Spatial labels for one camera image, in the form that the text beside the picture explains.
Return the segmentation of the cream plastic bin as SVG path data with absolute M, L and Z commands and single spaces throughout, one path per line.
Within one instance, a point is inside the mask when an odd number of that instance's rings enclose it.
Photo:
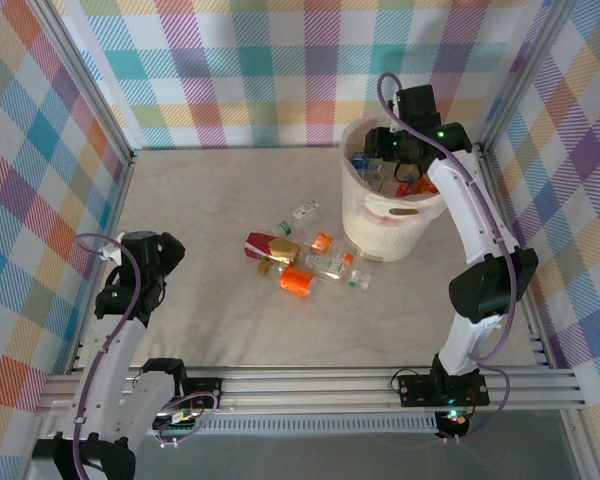
M 356 171 L 372 190 L 395 197 L 401 183 L 395 180 L 394 169 L 393 163 L 372 160 L 367 170 Z M 429 226 L 387 228 L 364 220 L 342 221 L 342 224 L 347 240 L 360 255 L 382 262 L 397 261 L 409 255 Z

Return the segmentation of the clear bottle green white label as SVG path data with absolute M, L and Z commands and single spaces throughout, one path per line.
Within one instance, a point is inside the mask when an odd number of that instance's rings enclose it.
M 329 256 L 310 254 L 305 257 L 305 266 L 325 280 L 340 281 L 346 272 L 347 265 L 343 260 Z

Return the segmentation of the orange label bottle gold cap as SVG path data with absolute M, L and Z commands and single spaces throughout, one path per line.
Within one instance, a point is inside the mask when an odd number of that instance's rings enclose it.
M 259 275 L 274 281 L 281 289 L 301 297 L 308 297 L 314 276 L 292 265 L 272 262 L 268 259 L 260 261 Z

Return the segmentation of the small bottle white round label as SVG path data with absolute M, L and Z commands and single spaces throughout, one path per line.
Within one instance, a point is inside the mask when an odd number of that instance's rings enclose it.
M 314 218 L 318 213 L 319 207 L 320 204 L 316 200 L 305 202 L 293 210 L 293 218 L 296 221 L 302 221 L 307 218 Z

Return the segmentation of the orange-label orange-capped clear bottle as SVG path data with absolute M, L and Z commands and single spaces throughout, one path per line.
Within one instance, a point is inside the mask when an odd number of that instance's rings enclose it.
M 345 265 L 351 265 L 354 261 L 354 250 L 345 239 L 333 237 L 322 231 L 305 234 L 302 244 L 310 253 L 336 258 Z

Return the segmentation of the green controller board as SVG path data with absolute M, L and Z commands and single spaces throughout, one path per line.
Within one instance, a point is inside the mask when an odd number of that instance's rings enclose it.
M 153 436 L 162 449 L 167 446 L 177 448 L 179 439 L 186 437 L 194 430 L 203 413 L 204 409 L 194 411 L 192 408 L 184 408 L 159 415 L 152 423 Z

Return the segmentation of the controller board with lit LED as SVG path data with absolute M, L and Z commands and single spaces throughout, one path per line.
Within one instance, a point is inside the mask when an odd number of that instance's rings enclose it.
M 448 411 L 436 412 L 436 428 L 435 435 L 443 440 L 455 439 L 468 434 L 470 428 L 470 420 L 473 416 L 471 411 L 461 411 L 450 409 Z

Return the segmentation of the aluminium frame post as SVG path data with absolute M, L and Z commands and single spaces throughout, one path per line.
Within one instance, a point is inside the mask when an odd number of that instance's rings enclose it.
M 578 0 L 541 1 L 478 134 L 478 144 L 485 154 L 491 153 L 503 136 L 577 3 Z
M 115 119 L 52 0 L 25 1 L 41 24 L 44 33 L 49 37 L 62 64 L 74 80 L 79 92 L 85 97 L 116 152 L 124 158 L 127 165 L 132 165 L 134 150 Z

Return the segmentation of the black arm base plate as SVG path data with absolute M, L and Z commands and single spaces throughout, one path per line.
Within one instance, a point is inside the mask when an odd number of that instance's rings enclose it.
M 192 393 L 210 394 L 210 396 L 191 399 L 191 405 L 198 410 L 211 409 L 214 405 L 213 398 L 221 399 L 222 379 L 219 377 L 189 377 L 184 381 L 183 391 L 186 395 Z
M 402 407 L 487 406 L 485 377 L 474 371 L 462 376 L 404 375 L 398 377 Z

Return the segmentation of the long aluminium base rail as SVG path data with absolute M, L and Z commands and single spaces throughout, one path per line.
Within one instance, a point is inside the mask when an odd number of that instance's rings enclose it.
M 448 411 L 478 413 L 562 410 L 584 407 L 584 395 L 570 370 L 541 366 L 491 367 L 485 377 L 487 406 L 402 407 L 398 377 L 426 375 L 423 368 L 396 367 L 200 367 L 186 377 L 219 377 L 221 414 L 310 414 Z

